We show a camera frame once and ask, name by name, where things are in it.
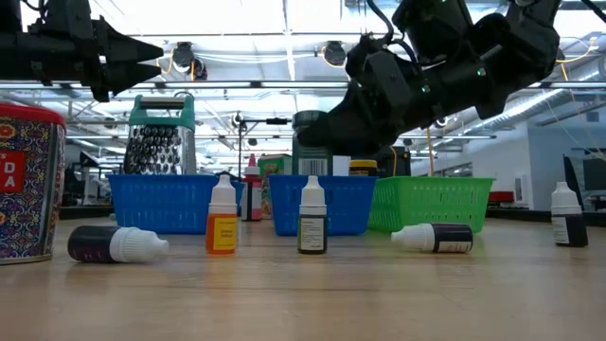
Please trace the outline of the black stand with boom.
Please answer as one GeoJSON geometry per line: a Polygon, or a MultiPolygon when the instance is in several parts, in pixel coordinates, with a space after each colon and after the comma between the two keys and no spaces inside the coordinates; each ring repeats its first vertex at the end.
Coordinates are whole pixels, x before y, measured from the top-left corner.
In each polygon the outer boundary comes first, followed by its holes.
{"type": "Polygon", "coordinates": [[[242,141],[243,141],[243,133],[242,127],[244,124],[253,123],[254,126],[257,126],[260,123],[266,125],[287,125],[288,123],[292,123],[293,120],[291,118],[286,117],[270,117],[264,119],[246,119],[242,118],[241,124],[238,127],[238,176],[242,178],[242,141]]]}

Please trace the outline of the blue plastic basket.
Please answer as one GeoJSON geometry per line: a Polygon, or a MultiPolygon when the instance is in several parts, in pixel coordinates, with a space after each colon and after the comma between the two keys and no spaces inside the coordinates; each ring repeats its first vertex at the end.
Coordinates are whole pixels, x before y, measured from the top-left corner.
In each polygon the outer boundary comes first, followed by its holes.
{"type": "Polygon", "coordinates": [[[213,175],[135,175],[109,177],[116,221],[157,234],[206,233],[213,175]]]}
{"type": "MultiPolygon", "coordinates": [[[[325,193],[330,236],[362,235],[368,227],[376,177],[319,176],[325,193]]],[[[297,234],[301,191],[306,175],[269,175],[272,218],[278,236],[297,234]]]]}

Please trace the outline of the green plastic basket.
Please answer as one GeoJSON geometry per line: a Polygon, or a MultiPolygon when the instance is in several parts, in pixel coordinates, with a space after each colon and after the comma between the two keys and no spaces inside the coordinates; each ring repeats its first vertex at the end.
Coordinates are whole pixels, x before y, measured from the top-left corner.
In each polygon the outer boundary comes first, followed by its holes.
{"type": "Polygon", "coordinates": [[[375,183],[368,228],[396,232],[423,223],[466,224],[482,231],[491,178],[398,176],[375,183]]]}

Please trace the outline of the orange dropper bottle yellow label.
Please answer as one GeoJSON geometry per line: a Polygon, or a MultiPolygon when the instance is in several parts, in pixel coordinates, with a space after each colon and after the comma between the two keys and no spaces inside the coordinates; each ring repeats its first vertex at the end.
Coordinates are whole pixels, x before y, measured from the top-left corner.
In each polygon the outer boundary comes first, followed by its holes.
{"type": "Polygon", "coordinates": [[[236,251],[236,190],[228,175],[221,175],[212,189],[208,206],[205,250],[208,254],[225,255],[236,251]]]}

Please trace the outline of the black dropper bottle white cap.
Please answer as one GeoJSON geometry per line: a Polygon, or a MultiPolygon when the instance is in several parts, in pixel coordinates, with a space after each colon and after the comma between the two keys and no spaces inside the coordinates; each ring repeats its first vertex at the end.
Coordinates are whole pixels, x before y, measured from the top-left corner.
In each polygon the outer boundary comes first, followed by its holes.
{"type": "Polygon", "coordinates": [[[467,224],[425,223],[392,232],[391,241],[421,252],[466,254],[472,251],[473,233],[467,224]]]}
{"type": "Polygon", "coordinates": [[[558,182],[551,194],[551,224],[557,246],[586,247],[587,229],[576,193],[558,182]]]}

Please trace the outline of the green dropper bottle white cap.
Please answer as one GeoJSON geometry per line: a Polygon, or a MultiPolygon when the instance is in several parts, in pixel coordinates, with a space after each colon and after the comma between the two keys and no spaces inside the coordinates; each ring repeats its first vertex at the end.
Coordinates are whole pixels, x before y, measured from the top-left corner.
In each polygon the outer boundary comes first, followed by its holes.
{"type": "Polygon", "coordinates": [[[324,254],[328,248],[328,211],[325,192],[316,175],[309,175],[301,190],[297,227],[297,251],[300,254],[324,254]]]}

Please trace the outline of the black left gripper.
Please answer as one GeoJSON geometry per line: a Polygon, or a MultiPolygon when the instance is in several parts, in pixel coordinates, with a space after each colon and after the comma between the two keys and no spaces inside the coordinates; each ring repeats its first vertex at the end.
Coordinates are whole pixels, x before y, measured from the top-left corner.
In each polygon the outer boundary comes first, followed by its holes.
{"type": "Polygon", "coordinates": [[[148,64],[105,66],[100,57],[106,51],[110,62],[144,62],[163,57],[164,50],[117,32],[103,17],[47,17],[27,32],[41,54],[35,58],[39,66],[33,66],[41,81],[79,81],[99,102],[109,100],[110,90],[117,95],[161,74],[158,66],[148,64]]]}

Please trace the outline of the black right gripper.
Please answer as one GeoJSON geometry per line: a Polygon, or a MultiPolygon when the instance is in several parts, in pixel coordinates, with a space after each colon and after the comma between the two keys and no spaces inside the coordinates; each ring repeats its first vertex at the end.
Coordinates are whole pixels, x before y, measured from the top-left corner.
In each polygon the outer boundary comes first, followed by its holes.
{"type": "Polygon", "coordinates": [[[342,101],[295,135],[303,147],[372,155],[404,130],[404,111],[412,102],[413,83],[423,81],[422,68],[404,40],[364,33],[348,53],[346,71],[350,82],[342,101]]]}

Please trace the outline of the patterned tin with red lid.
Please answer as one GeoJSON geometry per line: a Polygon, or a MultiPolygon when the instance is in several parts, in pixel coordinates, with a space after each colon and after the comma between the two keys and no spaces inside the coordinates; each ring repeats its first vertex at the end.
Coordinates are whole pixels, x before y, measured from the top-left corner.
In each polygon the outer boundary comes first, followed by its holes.
{"type": "Polygon", "coordinates": [[[0,265],[52,258],[65,138],[62,115],[0,103],[0,265]]]}

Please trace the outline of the yellow lid dark jar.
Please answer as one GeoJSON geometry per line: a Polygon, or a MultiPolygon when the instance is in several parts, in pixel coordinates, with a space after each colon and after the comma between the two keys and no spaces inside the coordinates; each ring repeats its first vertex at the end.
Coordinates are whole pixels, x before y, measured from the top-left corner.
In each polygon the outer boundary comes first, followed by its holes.
{"type": "Polygon", "coordinates": [[[372,159],[352,159],[349,162],[349,176],[376,176],[378,164],[372,159]]]}

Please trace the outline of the red squeeze bottle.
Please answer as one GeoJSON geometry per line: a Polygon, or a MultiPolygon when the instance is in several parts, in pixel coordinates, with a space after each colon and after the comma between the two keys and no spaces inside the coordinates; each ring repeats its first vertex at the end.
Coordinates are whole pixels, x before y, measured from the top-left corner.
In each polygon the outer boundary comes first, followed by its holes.
{"type": "Polygon", "coordinates": [[[261,220],[261,190],[262,180],[257,160],[252,153],[248,166],[244,169],[244,192],[241,200],[241,217],[245,222],[258,222],[261,220]]]}

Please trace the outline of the green cardboard box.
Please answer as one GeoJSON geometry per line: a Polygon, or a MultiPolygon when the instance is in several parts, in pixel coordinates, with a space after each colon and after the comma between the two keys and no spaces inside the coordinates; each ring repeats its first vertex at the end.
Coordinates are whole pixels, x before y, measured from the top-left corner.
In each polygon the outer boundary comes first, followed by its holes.
{"type": "Polygon", "coordinates": [[[269,220],[272,217],[270,185],[268,175],[292,173],[292,157],[286,153],[264,154],[258,160],[261,177],[261,218],[269,220]]]}

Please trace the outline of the black computer monitor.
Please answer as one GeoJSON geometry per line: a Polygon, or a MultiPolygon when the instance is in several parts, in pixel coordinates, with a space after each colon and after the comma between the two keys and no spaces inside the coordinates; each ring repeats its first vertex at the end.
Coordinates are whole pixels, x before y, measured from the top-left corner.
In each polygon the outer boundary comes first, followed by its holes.
{"type": "Polygon", "coordinates": [[[564,156],[564,177],[583,211],[606,212],[606,161],[564,156]]]}

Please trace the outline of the dark purple dropper bottle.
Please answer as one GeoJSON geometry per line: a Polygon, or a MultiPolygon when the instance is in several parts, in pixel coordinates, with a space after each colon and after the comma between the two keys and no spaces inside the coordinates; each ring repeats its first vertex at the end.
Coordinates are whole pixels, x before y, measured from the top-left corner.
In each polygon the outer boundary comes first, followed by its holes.
{"type": "Polygon", "coordinates": [[[73,260],[91,263],[143,263],[165,257],[169,242],[138,227],[81,225],[69,236],[73,260]]]}

